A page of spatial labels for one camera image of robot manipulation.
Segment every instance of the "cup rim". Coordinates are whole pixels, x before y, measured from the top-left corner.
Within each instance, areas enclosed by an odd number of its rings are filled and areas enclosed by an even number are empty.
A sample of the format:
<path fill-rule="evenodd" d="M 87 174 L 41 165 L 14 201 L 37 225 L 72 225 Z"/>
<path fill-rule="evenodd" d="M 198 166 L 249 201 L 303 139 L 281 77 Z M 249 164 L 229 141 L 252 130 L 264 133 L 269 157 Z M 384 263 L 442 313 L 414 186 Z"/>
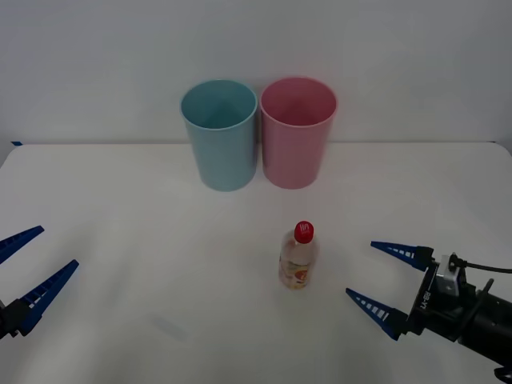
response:
<path fill-rule="evenodd" d="M 320 84 L 320 85 L 324 86 L 325 88 L 327 88 L 329 90 L 329 92 L 332 93 L 332 95 L 334 97 L 334 101 L 336 102 L 336 105 L 334 106 L 333 113 L 330 114 L 328 118 L 322 120 L 321 122 L 316 122 L 315 124 L 311 124 L 311 125 L 308 125 L 308 126 L 295 126 L 293 124 L 286 124 L 285 122 L 281 122 L 281 121 L 277 120 L 276 118 L 273 118 L 272 116 L 270 116 L 270 114 L 265 110 L 265 107 L 263 106 L 263 95 L 276 82 L 281 82 L 282 80 L 289 80 L 289 79 L 292 79 L 292 78 L 302 78 L 302 79 L 305 79 L 305 80 L 311 80 L 311 81 L 316 82 L 317 84 Z M 289 128 L 303 129 L 303 128 L 315 128 L 316 126 L 320 126 L 320 125 L 324 124 L 325 122 L 328 122 L 329 120 L 331 120 L 336 115 L 336 112 L 338 112 L 338 105 L 339 105 L 339 103 L 338 103 L 338 96 L 336 96 L 336 93 L 332 90 L 332 88 L 330 86 L 328 86 L 324 82 L 321 82 L 320 80 L 318 80 L 316 78 L 311 78 L 309 76 L 285 76 L 284 78 L 278 78 L 277 80 L 274 80 L 272 83 L 270 83 L 268 86 L 266 86 L 263 89 L 262 95 L 259 98 L 259 105 L 260 105 L 260 109 L 262 110 L 262 113 L 265 116 L 267 116 L 270 120 L 272 120 L 273 122 L 276 122 L 277 124 L 280 124 L 282 126 L 286 126 L 286 127 L 289 127 Z"/>
<path fill-rule="evenodd" d="M 196 88 L 198 86 L 202 86 L 202 85 L 207 84 L 209 82 L 234 82 L 236 84 L 239 84 L 239 85 L 244 86 L 245 88 L 247 88 L 252 93 L 252 95 L 254 97 L 254 108 L 253 108 L 252 112 L 249 114 L 249 116 L 247 116 L 245 119 L 243 119 L 241 122 L 238 122 L 237 124 L 234 124 L 232 126 L 225 126 L 223 128 L 207 128 L 205 126 L 198 126 L 197 124 L 194 124 L 188 118 L 186 118 L 185 114 L 183 113 L 183 100 L 188 95 L 188 93 L 191 92 L 194 88 Z M 211 80 L 205 80 L 204 82 L 199 82 L 198 84 L 196 84 L 196 85 L 192 86 L 191 88 L 189 88 L 183 94 L 182 98 L 179 101 L 179 113 L 180 113 L 180 115 L 183 117 L 183 119 L 186 122 L 188 122 L 189 124 L 191 124 L 195 128 L 199 128 L 200 130 L 207 130 L 207 131 L 215 131 L 215 132 L 217 132 L 217 131 L 220 131 L 220 130 L 232 130 L 233 128 L 237 128 L 240 125 L 244 124 L 245 122 L 248 122 L 254 116 L 256 111 L 258 110 L 258 103 L 259 103 L 258 96 L 252 90 L 252 88 L 250 86 L 248 86 L 247 84 L 245 84 L 244 82 L 237 82 L 236 80 L 231 80 L 230 78 L 213 78 Z"/>

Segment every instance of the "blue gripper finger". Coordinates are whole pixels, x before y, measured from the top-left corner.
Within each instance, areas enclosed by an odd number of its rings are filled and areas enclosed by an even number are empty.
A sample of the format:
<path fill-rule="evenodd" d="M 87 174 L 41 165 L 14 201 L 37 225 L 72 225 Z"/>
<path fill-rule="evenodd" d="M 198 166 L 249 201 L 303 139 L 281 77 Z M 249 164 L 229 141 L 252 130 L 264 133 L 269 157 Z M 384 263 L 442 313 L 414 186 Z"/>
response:
<path fill-rule="evenodd" d="M 425 272 L 432 265 L 434 249 L 428 246 L 405 246 L 392 242 L 371 242 L 371 246 L 399 258 L 413 268 Z"/>
<path fill-rule="evenodd" d="M 346 294 L 393 340 L 397 341 L 401 334 L 407 332 L 407 315 L 400 310 L 363 296 L 350 288 L 346 289 Z"/>

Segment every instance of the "red bottle cap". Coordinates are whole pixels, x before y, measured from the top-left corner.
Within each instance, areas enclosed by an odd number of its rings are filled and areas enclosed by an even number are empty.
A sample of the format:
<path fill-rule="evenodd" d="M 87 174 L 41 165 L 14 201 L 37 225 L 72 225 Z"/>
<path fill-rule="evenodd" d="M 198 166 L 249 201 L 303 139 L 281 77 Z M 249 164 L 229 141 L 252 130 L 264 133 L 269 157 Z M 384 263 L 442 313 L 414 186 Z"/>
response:
<path fill-rule="evenodd" d="M 314 228 L 310 222 L 300 222 L 295 226 L 295 241 L 307 244 L 313 240 Z"/>

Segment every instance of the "plastic cup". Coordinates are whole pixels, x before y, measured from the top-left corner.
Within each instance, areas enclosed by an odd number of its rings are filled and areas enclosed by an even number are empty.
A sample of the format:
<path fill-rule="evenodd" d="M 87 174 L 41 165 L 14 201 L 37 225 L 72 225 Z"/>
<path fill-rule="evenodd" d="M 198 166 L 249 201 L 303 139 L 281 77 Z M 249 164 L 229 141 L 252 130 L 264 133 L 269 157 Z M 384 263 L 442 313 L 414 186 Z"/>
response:
<path fill-rule="evenodd" d="M 264 89 L 261 108 L 265 176 L 281 188 L 308 186 L 322 164 L 336 95 L 313 78 L 283 78 Z"/>
<path fill-rule="evenodd" d="M 257 162 L 256 94 L 231 80 L 211 80 L 189 90 L 181 112 L 201 180 L 214 190 L 237 190 Z"/>

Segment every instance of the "black cable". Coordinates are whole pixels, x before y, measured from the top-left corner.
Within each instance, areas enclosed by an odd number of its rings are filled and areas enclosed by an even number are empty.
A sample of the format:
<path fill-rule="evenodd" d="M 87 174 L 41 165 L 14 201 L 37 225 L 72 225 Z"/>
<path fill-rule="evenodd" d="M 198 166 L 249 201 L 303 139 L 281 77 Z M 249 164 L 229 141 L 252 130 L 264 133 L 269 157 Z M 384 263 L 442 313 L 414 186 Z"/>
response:
<path fill-rule="evenodd" d="M 481 266 L 480 264 L 473 264 L 472 262 L 466 262 L 468 268 L 475 268 L 476 270 L 488 270 L 490 272 L 498 272 L 500 274 L 512 274 L 512 270 L 506 268 L 495 268 L 493 266 Z"/>
<path fill-rule="evenodd" d="M 476 270 L 488 270 L 489 272 L 498 272 L 499 274 L 512 274 L 512 269 L 496 268 L 493 266 L 482 266 L 480 264 L 473 264 L 472 262 L 462 260 L 456 254 L 452 254 L 450 256 L 450 269 L 452 270 L 452 268 L 455 267 L 474 268 Z"/>

